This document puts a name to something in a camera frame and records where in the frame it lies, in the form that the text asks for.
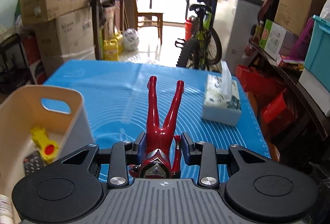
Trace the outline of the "green black bicycle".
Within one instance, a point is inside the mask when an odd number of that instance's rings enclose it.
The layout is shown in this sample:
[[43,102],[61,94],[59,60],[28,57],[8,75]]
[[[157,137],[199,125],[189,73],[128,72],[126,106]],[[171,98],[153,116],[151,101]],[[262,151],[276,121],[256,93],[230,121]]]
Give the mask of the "green black bicycle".
[[220,38],[213,28],[218,0],[196,0],[189,6],[197,15],[197,29],[188,39],[177,39],[175,46],[181,49],[177,67],[209,70],[222,58],[223,48]]

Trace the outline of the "white chest freezer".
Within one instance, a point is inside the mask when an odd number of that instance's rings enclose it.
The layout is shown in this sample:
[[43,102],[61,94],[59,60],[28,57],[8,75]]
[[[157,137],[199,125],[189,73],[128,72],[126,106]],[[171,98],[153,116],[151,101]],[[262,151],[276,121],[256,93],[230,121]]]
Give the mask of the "white chest freezer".
[[257,24],[261,0],[218,0],[213,28],[222,43],[222,60],[226,61],[231,74],[241,64],[251,28]]

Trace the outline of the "white floral tissue box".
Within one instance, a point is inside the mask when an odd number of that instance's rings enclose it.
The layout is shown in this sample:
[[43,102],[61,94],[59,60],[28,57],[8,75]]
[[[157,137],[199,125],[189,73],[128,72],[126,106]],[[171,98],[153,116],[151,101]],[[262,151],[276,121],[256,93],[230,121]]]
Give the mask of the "white floral tissue box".
[[232,79],[227,63],[220,64],[220,75],[207,76],[201,118],[235,126],[242,114],[238,84]]

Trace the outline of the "black remote control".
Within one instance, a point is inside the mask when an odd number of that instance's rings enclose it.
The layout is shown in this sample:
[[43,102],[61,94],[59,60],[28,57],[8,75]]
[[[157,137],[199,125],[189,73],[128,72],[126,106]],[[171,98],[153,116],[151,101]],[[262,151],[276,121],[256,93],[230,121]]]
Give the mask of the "black remote control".
[[45,164],[39,151],[34,151],[30,155],[26,156],[23,160],[25,175],[30,175],[40,169],[42,169]]

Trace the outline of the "yellow toy gun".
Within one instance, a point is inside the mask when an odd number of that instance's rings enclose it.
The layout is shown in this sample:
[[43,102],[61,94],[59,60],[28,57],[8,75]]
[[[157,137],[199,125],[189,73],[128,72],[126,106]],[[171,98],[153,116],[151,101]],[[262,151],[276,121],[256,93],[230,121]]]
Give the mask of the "yellow toy gun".
[[44,162],[47,164],[52,163],[59,152],[58,143],[49,138],[49,134],[44,127],[34,127],[30,130],[30,134]]

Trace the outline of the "black metal shelf rack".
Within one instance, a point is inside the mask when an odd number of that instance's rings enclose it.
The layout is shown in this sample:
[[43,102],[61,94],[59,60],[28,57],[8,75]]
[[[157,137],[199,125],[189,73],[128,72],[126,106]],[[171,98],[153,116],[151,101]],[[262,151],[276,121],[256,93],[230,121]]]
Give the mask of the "black metal shelf rack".
[[1,94],[33,83],[21,38],[15,33],[1,42]]

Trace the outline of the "green white product box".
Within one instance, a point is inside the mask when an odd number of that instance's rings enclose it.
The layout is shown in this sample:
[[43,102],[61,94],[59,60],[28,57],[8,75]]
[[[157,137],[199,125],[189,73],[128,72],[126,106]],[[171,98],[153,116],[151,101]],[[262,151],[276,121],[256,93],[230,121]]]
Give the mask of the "green white product box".
[[266,20],[259,47],[273,58],[273,60],[276,60],[283,45],[286,32],[285,28],[270,20]]

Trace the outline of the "wooden chair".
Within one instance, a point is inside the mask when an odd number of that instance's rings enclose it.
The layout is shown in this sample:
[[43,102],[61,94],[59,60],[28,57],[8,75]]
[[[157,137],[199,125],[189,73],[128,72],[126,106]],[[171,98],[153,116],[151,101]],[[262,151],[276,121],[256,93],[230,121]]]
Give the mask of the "wooden chair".
[[156,27],[160,44],[163,43],[163,12],[154,12],[149,9],[140,12],[138,9],[138,0],[133,0],[134,10],[134,28],[138,30],[141,27]]

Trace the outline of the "yellow oil jug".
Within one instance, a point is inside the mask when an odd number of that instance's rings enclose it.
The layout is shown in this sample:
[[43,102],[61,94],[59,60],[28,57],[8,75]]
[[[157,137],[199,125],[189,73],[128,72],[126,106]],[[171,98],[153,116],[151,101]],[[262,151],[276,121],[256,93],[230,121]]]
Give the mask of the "yellow oil jug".
[[104,60],[107,61],[119,60],[118,41],[116,39],[104,40],[103,56]]

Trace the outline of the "large stacked cardboard box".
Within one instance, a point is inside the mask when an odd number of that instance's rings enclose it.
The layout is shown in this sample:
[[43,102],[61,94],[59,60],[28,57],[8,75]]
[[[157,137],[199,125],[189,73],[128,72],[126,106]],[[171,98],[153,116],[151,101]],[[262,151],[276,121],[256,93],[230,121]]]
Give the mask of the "large stacked cardboard box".
[[69,60],[94,60],[92,10],[90,7],[64,14],[34,26],[41,60],[51,76]]

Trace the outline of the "white pill bottle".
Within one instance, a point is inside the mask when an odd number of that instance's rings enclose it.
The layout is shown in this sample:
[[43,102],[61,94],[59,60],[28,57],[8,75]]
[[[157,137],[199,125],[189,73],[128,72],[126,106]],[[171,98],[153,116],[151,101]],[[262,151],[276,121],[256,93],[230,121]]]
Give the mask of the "white pill bottle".
[[11,200],[0,195],[0,224],[14,224]]

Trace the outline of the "beige plastic storage bin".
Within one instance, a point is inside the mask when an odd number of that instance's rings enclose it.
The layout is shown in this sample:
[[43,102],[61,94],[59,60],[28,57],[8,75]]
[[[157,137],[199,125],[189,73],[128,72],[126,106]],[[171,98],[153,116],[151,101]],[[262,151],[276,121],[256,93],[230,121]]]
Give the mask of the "beige plastic storage bin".
[[[59,145],[55,160],[25,175],[23,160],[38,148],[30,130],[44,127]],[[95,144],[81,93],[28,85],[1,105],[1,194],[14,206],[14,221],[69,223],[90,213],[101,200],[100,185],[62,185],[61,159]]]

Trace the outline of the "white plastic bag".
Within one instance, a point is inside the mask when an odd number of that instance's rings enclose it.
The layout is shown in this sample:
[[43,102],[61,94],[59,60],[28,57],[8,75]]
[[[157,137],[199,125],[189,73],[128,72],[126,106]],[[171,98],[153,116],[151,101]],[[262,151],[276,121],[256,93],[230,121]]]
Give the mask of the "white plastic bag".
[[139,36],[137,30],[129,28],[123,32],[123,47],[125,51],[135,51],[138,49]]

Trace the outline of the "red gift bag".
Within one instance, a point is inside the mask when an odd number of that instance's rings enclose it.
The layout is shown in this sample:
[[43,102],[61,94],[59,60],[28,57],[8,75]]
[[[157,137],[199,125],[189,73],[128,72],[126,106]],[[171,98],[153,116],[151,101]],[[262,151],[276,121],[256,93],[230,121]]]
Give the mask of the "red gift bag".
[[258,108],[263,109],[285,89],[277,77],[263,73],[256,68],[238,65],[236,77],[245,92],[251,92]]

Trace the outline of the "red plastic bucket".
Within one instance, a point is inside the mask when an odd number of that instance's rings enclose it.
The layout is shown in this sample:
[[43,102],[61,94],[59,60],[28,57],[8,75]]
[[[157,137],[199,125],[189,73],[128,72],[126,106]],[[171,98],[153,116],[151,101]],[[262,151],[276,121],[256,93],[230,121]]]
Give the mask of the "red plastic bucket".
[[192,36],[193,23],[191,20],[186,20],[184,24],[185,28],[185,41],[189,40]]

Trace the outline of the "blue silicone table mat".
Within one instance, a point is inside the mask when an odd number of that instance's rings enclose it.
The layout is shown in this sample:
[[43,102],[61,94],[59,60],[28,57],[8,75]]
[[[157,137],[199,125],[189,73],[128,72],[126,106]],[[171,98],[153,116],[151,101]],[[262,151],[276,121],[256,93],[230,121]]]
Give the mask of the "blue silicone table mat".
[[47,85],[71,88],[84,96],[95,142],[102,149],[116,142],[134,141],[145,131],[148,115],[149,78],[157,78],[159,120],[171,106],[179,80],[185,83],[177,117],[176,134],[187,132],[194,141],[227,149],[232,144],[269,156],[255,113],[243,90],[239,91],[242,114],[235,126],[201,118],[208,72],[132,62],[71,60],[63,64]]

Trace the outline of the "teal plastic crate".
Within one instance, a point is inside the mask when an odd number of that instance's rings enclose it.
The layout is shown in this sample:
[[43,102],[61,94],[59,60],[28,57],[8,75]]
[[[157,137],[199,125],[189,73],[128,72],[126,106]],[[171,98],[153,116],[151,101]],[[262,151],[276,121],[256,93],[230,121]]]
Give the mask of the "teal plastic crate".
[[314,15],[313,33],[304,62],[304,68],[311,72],[320,83],[330,89],[330,29],[329,21]]

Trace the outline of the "red hero action figure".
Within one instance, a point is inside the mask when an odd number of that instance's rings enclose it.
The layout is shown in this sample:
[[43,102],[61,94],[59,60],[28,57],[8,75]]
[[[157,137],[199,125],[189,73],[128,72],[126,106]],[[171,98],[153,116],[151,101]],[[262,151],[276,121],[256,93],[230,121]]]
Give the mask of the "red hero action figure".
[[184,82],[179,80],[170,109],[162,126],[159,125],[157,106],[157,78],[148,81],[148,117],[146,149],[142,161],[129,165],[133,178],[175,179],[181,176],[181,137],[175,135],[178,110],[184,93]]

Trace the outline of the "tall right cardboard box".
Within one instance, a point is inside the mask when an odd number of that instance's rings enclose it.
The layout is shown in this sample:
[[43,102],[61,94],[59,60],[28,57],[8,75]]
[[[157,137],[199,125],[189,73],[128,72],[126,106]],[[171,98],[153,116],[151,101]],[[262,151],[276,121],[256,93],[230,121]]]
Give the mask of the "tall right cardboard box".
[[319,15],[326,0],[280,0],[274,22],[300,36],[307,20]]

